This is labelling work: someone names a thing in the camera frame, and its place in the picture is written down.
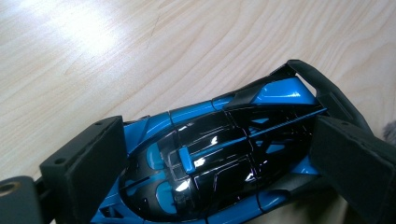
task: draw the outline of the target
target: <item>wood grain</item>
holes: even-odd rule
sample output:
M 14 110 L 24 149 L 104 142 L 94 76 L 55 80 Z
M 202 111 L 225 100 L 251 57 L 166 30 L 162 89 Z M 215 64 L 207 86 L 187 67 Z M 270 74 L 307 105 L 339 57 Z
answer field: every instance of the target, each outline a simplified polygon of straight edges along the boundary
M 338 85 L 380 136 L 396 119 L 395 8 L 395 1 L 3 0 L 0 179 L 38 178 L 40 162 L 99 119 L 211 99 L 291 58 Z

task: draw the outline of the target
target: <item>model car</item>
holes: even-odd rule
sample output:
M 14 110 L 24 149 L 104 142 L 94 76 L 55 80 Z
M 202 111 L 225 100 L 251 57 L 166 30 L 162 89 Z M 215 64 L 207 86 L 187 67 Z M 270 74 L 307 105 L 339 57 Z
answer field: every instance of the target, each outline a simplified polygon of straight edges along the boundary
M 315 117 L 355 108 L 338 89 L 341 104 L 316 98 L 296 72 L 318 94 L 336 88 L 288 61 L 239 90 L 125 122 L 128 165 L 92 222 L 240 223 L 322 189 L 308 157 Z

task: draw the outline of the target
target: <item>wooden surface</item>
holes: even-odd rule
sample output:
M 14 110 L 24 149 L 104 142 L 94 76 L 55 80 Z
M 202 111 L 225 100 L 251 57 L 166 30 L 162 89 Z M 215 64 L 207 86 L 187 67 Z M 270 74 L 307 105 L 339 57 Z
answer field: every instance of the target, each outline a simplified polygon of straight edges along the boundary
M 38 178 L 40 162 L 99 119 L 211 99 L 291 58 L 338 85 L 380 136 L 396 119 L 395 8 L 395 1 L 2 0 L 0 179 Z M 334 223 L 343 206 L 329 203 L 315 220 L 295 204 L 268 217 Z

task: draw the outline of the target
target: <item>toy car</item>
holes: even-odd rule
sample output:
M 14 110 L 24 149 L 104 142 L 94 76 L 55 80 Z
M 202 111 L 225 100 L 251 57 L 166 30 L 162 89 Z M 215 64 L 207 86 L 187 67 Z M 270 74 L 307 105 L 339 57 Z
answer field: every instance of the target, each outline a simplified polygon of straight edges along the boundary
M 350 110 L 316 69 L 288 61 L 237 91 L 125 122 L 128 164 L 91 222 L 240 223 L 267 213 L 323 187 L 308 158 L 315 116 L 368 127 Z

